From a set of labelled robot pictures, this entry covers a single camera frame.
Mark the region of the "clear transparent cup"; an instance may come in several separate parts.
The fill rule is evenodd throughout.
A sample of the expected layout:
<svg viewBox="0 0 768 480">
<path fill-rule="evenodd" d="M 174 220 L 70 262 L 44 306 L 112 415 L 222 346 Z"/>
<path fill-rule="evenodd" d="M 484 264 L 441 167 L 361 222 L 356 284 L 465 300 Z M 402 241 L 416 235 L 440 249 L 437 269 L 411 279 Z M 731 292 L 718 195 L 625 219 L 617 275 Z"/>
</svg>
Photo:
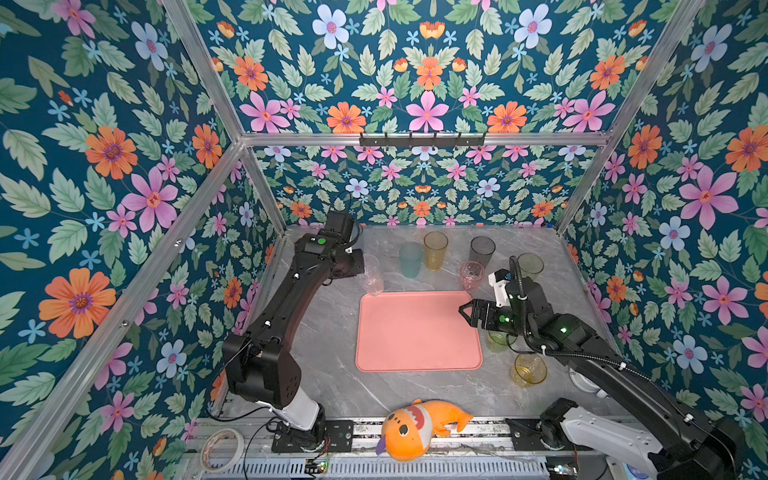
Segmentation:
<svg viewBox="0 0 768 480">
<path fill-rule="evenodd" d="M 369 295 L 379 295 L 384 291 L 379 260 L 372 254 L 364 254 L 363 260 L 364 271 L 361 274 L 361 281 L 365 291 Z"/>
</svg>

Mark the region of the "teal frosted cup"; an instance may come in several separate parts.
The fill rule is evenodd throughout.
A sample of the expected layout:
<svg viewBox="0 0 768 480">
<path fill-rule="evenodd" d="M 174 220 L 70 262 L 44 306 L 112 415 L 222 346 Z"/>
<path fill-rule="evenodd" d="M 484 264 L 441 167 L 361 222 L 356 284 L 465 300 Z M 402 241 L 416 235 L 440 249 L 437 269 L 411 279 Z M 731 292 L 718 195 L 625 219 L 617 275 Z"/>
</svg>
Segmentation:
<svg viewBox="0 0 768 480">
<path fill-rule="evenodd" d="M 415 242 L 404 244 L 399 250 L 401 274 L 408 279 L 415 279 L 423 262 L 423 247 Z"/>
</svg>

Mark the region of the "pink plastic tray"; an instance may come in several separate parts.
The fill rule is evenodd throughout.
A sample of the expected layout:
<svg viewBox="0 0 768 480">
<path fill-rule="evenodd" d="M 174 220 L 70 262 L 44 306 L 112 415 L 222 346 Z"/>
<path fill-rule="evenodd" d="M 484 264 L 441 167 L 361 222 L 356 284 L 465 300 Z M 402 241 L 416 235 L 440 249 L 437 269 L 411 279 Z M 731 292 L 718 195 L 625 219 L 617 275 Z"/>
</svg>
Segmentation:
<svg viewBox="0 0 768 480">
<path fill-rule="evenodd" d="M 385 292 L 360 301 L 356 366 L 366 373 L 476 370 L 478 330 L 459 312 L 464 291 Z"/>
</svg>

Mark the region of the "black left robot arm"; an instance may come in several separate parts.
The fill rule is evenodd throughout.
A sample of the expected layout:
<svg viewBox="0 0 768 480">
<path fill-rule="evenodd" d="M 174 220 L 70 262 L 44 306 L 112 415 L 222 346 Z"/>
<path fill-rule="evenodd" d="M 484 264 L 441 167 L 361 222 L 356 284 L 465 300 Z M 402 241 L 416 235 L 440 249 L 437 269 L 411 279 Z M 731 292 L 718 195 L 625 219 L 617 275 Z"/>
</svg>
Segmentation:
<svg viewBox="0 0 768 480">
<path fill-rule="evenodd" d="M 310 233 L 294 244 L 284 279 L 258 318 L 242 334 L 224 342 L 228 389 L 266 407 L 300 432 L 317 428 L 321 405 L 302 387 L 302 371 L 291 354 L 293 340 L 320 287 L 364 272 L 364 258 L 349 237 Z"/>
</svg>

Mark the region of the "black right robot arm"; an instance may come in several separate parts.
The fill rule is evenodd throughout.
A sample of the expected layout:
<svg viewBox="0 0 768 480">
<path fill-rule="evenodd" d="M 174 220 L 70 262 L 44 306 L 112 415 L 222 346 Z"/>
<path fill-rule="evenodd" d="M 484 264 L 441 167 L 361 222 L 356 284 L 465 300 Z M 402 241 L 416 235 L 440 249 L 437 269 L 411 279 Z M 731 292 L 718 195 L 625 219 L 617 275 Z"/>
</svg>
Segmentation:
<svg viewBox="0 0 768 480">
<path fill-rule="evenodd" d="M 589 420 L 575 402 L 560 399 L 540 417 L 546 435 L 600 451 L 654 479 L 736 479 L 746 445 L 740 426 L 710 421 L 624 361 L 587 323 L 559 314 L 540 291 L 512 295 L 509 305 L 474 299 L 460 315 L 473 328 L 512 333 L 528 353 L 556 359 L 606 392 L 640 424 L 632 431 Z"/>
</svg>

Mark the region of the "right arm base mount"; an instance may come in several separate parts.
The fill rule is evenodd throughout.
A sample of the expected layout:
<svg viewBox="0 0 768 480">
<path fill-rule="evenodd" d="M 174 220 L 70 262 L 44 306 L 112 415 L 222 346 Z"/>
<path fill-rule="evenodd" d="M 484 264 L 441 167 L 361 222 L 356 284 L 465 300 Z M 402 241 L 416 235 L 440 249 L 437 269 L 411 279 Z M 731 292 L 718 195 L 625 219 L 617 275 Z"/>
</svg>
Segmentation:
<svg viewBox="0 0 768 480">
<path fill-rule="evenodd" d="M 566 398 L 559 398 L 548 406 L 538 418 L 514 419 L 505 418 L 504 422 L 510 428 L 510 435 L 529 438 L 536 445 L 545 449 L 560 451 L 573 448 L 574 444 L 565 433 L 563 422 L 565 414 L 578 407 L 578 404 Z"/>
</svg>

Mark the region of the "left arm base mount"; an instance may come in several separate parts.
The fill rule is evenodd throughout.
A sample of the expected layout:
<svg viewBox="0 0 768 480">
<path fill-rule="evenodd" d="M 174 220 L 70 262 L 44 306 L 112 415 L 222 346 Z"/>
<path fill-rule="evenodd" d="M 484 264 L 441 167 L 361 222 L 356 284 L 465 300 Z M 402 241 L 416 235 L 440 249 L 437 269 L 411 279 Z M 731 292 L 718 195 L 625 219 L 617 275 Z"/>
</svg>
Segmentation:
<svg viewBox="0 0 768 480">
<path fill-rule="evenodd" d="M 323 420 L 307 431 L 298 430 L 279 422 L 274 434 L 272 453 L 321 453 L 352 450 L 354 422 L 351 420 Z"/>
</svg>

